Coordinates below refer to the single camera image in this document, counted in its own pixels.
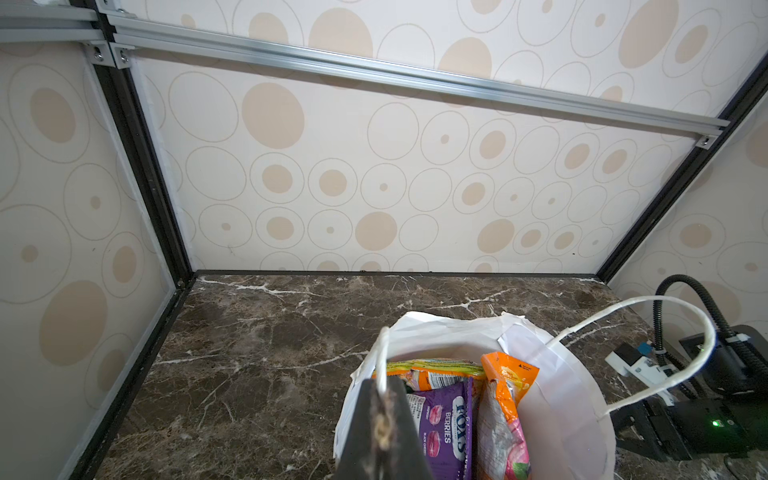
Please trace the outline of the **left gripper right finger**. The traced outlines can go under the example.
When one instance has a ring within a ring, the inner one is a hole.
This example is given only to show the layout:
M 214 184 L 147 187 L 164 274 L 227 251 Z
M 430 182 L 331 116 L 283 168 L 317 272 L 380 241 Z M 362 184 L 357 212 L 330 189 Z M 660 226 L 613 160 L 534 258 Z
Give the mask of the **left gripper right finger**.
M 404 383 L 387 378 L 383 396 L 383 478 L 432 479 Z

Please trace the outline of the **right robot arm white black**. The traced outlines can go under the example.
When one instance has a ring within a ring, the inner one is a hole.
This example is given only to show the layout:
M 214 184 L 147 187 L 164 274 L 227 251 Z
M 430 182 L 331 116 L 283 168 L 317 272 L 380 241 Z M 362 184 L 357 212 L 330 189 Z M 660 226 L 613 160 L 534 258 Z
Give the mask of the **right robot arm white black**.
M 728 323 L 709 290 L 684 274 L 656 290 L 688 286 L 713 321 L 716 341 L 707 362 L 678 385 L 677 399 L 662 391 L 611 415 L 619 448 L 656 461 L 693 460 L 709 454 L 744 458 L 767 448 L 767 342 Z

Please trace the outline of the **red yellow Fox's packet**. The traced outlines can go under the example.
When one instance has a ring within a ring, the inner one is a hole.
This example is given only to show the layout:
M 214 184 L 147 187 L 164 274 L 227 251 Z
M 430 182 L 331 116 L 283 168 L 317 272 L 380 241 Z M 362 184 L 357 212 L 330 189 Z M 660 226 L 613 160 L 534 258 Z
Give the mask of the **red yellow Fox's packet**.
M 441 389 L 468 379 L 474 382 L 486 380 L 485 372 L 479 364 L 448 358 L 389 362 L 386 374 L 400 378 L 406 389 L 414 392 Z

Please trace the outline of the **purple candy packet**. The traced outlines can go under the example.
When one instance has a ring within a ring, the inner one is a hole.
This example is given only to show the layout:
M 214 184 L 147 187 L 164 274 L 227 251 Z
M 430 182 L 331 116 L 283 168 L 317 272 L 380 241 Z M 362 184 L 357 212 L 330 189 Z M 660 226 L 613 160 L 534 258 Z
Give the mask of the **purple candy packet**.
M 470 479 L 474 380 L 406 395 L 418 443 L 434 479 Z

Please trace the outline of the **white paper bag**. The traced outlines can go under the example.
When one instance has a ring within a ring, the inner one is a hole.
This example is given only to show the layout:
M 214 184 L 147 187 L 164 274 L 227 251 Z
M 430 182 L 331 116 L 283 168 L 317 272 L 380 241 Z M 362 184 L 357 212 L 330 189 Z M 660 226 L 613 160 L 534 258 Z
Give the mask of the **white paper bag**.
M 704 345 L 681 371 L 661 385 L 647 387 L 609 404 L 586 367 L 562 343 L 563 339 L 645 297 L 613 304 L 552 336 L 527 319 L 504 313 L 496 317 L 457 320 L 411 311 L 380 331 L 368 355 L 352 373 L 334 437 L 336 469 L 342 455 L 361 384 L 374 380 L 384 396 L 389 360 L 445 356 L 478 361 L 503 352 L 539 368 L 532 391 L 521 402 L 521 423 L 532 456 L 536 479 L 610 479 L 614 474 L 616 440 L 610 414 L 648 399 L 696 374 L 712 353 L 716 332 L 708 315 L 686 301 L 701 323 Z

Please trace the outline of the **orange red Fox's packet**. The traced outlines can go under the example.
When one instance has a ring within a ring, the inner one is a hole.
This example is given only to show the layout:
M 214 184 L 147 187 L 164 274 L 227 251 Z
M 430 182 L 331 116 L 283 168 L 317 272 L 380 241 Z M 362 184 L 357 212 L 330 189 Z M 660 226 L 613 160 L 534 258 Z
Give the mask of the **orange red Fox's packet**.
M 539 369 L 503 352 L 482 357 L 486 383 L 476 416 L 474 474 L 477 479 L 527 479 L 531 463 L 519 403 Z

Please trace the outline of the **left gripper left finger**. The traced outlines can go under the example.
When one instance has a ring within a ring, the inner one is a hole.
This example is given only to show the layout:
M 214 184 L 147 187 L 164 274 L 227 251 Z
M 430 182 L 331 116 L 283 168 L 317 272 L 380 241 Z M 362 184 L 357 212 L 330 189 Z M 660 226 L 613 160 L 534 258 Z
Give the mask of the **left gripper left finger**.
M 387 410 L 374 380 L 361 384 L 334 479 L 385 479 Z

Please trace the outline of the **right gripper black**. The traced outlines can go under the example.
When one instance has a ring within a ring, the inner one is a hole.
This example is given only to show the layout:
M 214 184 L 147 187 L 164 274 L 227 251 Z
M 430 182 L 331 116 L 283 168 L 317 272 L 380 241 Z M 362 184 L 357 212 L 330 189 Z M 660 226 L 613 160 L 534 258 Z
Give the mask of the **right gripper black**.
M 649 398 L 610 414 L 618 448 L 660 462 L 767 450 L 767 401 L 736 396 L 666 405 Z

